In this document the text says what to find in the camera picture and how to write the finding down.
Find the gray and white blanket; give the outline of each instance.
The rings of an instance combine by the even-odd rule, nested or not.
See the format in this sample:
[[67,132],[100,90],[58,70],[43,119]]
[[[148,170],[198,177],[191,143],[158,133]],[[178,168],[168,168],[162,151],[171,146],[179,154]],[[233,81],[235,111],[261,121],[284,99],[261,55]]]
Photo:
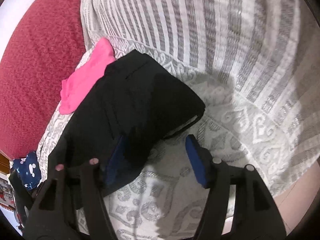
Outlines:
[[[230,165],[253,164],[272,195],[320,155],[320,31],[303,0],[82,0],[90,56],[101,37],[116,57],[147,53],[205,102],[203,118],[160,141],[140,176],[105,198],[119,239],[182,239],[194,234],[208,191],[184,149],[188,133]],[[38,147],[48,155],[71,115],[56,111]],[[235,189],[231,188],[228,216]],[[87,232],[84,213],[79,226]]]

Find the beige floor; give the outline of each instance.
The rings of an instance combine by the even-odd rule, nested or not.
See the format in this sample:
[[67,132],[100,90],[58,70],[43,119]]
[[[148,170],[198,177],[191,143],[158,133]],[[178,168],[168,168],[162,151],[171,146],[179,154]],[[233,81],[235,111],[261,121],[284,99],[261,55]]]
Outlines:
[[[275,197],[284,225],[289,234],[300,222],[316,193],[320,188],[320,166],[316,162],[310,169],[291,187],[281,195]],[[225,222],[223,234],[231,230],[232,218]]]

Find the bedspread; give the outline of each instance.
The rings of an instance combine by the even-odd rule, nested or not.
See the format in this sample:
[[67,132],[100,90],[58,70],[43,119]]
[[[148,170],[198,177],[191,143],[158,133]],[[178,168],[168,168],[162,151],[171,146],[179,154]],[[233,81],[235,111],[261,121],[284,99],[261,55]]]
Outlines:
[[[81,19],[83,61],[107,37],[116,58],[149,54],[206,104],[196,125],[155,145],[140,176],[105,198],[119,239],[194,234],[208,191],[186,155],[188,133],[229,165],[253,164],[273,196],[319,157],[320,31],[303,0],[82,0]],[[56,111],[39,144],[43,179],[69,118]],[[232,187],[228,217],[234,198]]]

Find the silver screw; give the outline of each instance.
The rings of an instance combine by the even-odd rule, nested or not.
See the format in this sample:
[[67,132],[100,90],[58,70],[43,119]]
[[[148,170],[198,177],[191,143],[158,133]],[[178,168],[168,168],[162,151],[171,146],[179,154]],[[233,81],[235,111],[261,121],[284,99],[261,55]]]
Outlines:
[[248,171],[254,171],[254,167],[251,164],[247,165],[246,168]]
[[214,157],[212,159],[212,162],[215,163],[215,164],[220,164],[222,162],[222,160],[220,158]]

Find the pink cloth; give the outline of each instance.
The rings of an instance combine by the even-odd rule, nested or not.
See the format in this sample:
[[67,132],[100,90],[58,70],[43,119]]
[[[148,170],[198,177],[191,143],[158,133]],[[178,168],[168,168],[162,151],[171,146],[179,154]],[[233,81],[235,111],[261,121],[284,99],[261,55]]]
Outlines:
[[104,75],[107,65],[115,60],[110,42],[101,38],[88,62],[62,81],[60,114],[74,112],[97,80]]

